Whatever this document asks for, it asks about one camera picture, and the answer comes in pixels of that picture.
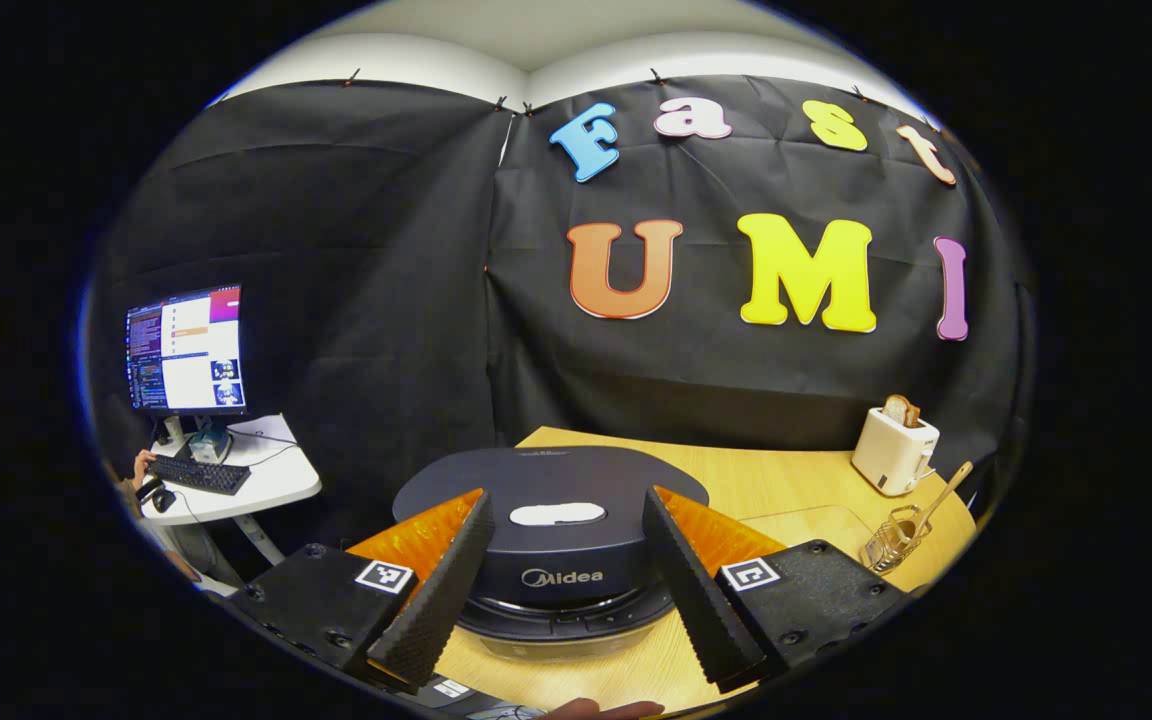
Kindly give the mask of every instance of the letter f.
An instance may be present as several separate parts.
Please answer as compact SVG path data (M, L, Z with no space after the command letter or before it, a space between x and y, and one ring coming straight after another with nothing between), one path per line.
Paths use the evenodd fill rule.
M576 182L588 181L621 157L620 151L604 147L598 143L598 141L616 141L616 128L602 119L613 113L616 113L616 108L607 103L598 103L550 136L550 143L556 142L562 145L567 154L576 161Z

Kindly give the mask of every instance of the keyboard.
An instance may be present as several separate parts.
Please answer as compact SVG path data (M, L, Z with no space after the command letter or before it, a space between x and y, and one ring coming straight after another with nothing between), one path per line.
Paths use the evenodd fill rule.
M250 468L238 465L215 465L184 457L165 457L150 462L147 469L157 478L179 486L219 492L221 495L237 495L238 488L252 473Z

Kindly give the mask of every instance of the white desk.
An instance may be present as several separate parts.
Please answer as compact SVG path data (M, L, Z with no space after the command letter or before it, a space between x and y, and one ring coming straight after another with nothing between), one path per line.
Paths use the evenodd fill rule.
M158 511L152 502L145 502L141 511L145 515L146 523L154 525L185 525L234 518L256 550L272 564L279 564L283 561L283 553L265 536L256 518L252 518L252 511L305 500L306 497L316 495L323 488L323 483L319 483L319 475L300 447L289 447L278 439L296 439L282 415L266 415L256 420L229 425L229 429L236 433L265 435L236 434L233 438L233 448L223 463L252 467L250 477L236 495L221 495L219 492L189 488L164 480L166 488L179 493L177 500L166 511ZM156 444L151 452L169 457L182 445L182 441ZM146 478L152 477L152 473L146 473Z

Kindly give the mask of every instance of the letter m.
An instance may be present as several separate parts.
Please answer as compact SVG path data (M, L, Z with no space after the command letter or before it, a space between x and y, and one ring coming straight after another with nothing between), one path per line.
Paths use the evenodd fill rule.
M872 332L878 324L869 310L869 228L851 220L833 220L824 228L812 256L781 215L758 213L736 222L748 234L755 256L755 282L750 301L741 306L745 323L780 325L788 318L781 305L781 283L794 313L804 325L812 323L824 291L829 305L820 314L824 327L854 333Z

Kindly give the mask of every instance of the colorful foam letter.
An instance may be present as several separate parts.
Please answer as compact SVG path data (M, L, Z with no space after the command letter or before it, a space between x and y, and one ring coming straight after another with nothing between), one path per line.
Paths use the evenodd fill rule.
M620 150L604 147L598 143L616 139L616 128L604 120L613 113L616 113L616 108L607 103L594 103L590 109L576 115L570 123L558 128L550 136L550 142L562 145L576 161L576 182L588 181L621 157ZM585 129L585 123L589 123L589 129Z
M941 256L945 273L945 309L941 320L935 324L935 333L941 340L964 340L968 338L968 320L963 260L968 251L957 241L947 237L935 238L933 245Z
M896 128L896 135L904 137L909 141L910 145L914 145L914 152L918 152L918 159L923 160L924 165L927 165L927 169L932 170L933 176L940 179L941 182L946 184L954 184L954 173L941 165L941 160L937 159L937 146L932 145L932 141L919 136L916 129L909 126L901 126Z
M851 122L851 113L832 103L808 100L803 104L803 113L812 119L812 132L820 142L832 147L846 150L864 150L869 146L865 134Z
M814 256L781 215L756 213L736 222L748 234L755 252L755 282L750 301L741 306L745 323L780 325L788 318L781 305L780 283L790 296L794 313L804 325L829 290L829 305L820 314L824 327L869 333L878 319L869 310L869 268L865 249L873 240L869 228L851 220L833 220Z
M619 291L608 285L607 274L612 241L621 237L620 225L584 223L567 232L573 243L573 301L594 318L643 318L669 297L673 238L682 234L682 223L644 220L634 226L634 234L643 238L643 282L635 291Z
M723 122L723 106L704 97L675 97L660 104L660 111L664 114L652 123L660 135L710 138L732 135L730 124Z

